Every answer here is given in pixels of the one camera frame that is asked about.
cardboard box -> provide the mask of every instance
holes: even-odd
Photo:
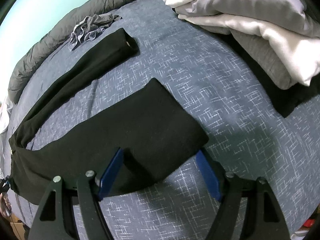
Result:
[[[21,223],[21,220],[17,218],[13,213],[10,217],[7,217],[6,219],[12,223]]]
[[[14,234],[19,240],[24,240],[24,228],[22,223],[12,223],[10,225],[13,229]]]

cable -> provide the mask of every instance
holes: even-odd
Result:
[[[17,234],[18,234],[18,236],[19,236],[19,239],[22,240],[21,237],[20,237],[20,235],[19,235],[19,233],[18,233],[18,230],[17,230],[17,228],[16,228],[16,225],[15,225],[15,223],[13,222],[12,215],[10,216],[10,218],[11,218],[11,222],[12,222],[14,228],[15,228],[16,231],[17,231]]]

red object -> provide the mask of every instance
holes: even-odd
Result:
[[[315,221],[315,219],[308,219],[306,222],[304,222],[303,226],[306,228],[311,228]]]

blue gripper pad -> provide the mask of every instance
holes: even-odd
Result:
[[[115,182],[116,176],[123,164],[123,160],[124,152],[123,149],[119,148],[100,179],[100,189],[97,194],[99,201],[108,196],[112,184]]]
[[[207,185],[209,194],[211,195],[211,197],[220,202],[222,200],[222,194],[220,192],[220,182],[201,150],[199,150],[196,154],[196,162],[204,179],[204,182]]]

metal screw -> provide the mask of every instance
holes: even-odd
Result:
[[[61,180],[61,177],[60,177],[60,176],[55,176],[55,177],[53,178],[53,181],[54,181],[55,183],[59,182],[60,180]]]
[[[234,174],[232,171],[227,171],[227,172],[226,172],[226,177],[227,177],[227,178],[231,179],[231,178],[233,178],[234,176],[235,176],[235,174]]]
[[[260,178],[258,179],[258,181],[259,181],[261,184],[266,184],[266,183],[267,183],[266,179],[263,178],[263,177],[260,177]]]
[[[90,177],[92,177],[92,176],[94,175],[94,171],[87,171],[87,172],[85,173],[85,175],[86,175],[88,178],[90,178]]]

